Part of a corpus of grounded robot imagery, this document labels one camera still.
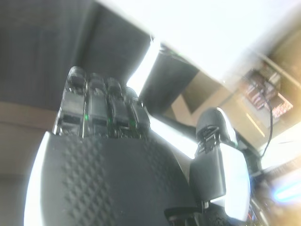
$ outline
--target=black cable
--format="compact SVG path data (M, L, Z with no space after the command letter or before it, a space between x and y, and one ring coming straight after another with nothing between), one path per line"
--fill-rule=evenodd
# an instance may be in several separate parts
M265 149L262 153L262 155L260 156L260 158L262 158L268 147L269 147L269 143L271 142L271 139L272 139L272 136L273 136L273 109L272 109L272 106L270 104L270 102L266 99L266 97L260 92L260 90L256 87L256 85L254 84L254 81L251 80L250 78L244 76L243 78L249 80L251 82L251 84L253 85L253 87L257 90L257 92L261 95L261 97L263 98L263 100L265 101L265 103L268 105L269 107L269 119L270 119L270 126L269 126L269 139L268 139L268 142L267 142L267 145L265 146Z

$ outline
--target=blue glowing light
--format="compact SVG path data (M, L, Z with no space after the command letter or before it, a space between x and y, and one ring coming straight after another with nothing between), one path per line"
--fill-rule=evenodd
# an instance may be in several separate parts
M301 181L279 189L275 192L275 198L280 202L288 202L301 198Z

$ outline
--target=blue light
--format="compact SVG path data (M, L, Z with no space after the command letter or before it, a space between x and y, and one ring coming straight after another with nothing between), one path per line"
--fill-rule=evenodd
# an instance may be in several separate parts
M283 187L275 192L275 198L280 202L293 201L301 197L301 182Z

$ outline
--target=gray ceiling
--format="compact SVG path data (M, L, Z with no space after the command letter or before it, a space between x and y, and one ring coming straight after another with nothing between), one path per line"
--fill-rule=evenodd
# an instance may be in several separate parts
M125 83L149 42L148 34L91 0L2 0L0 101L57 111L73 65ZM160 56L143 95L149 110L164 111L196 73ZM166 88L171 81L175 86Z

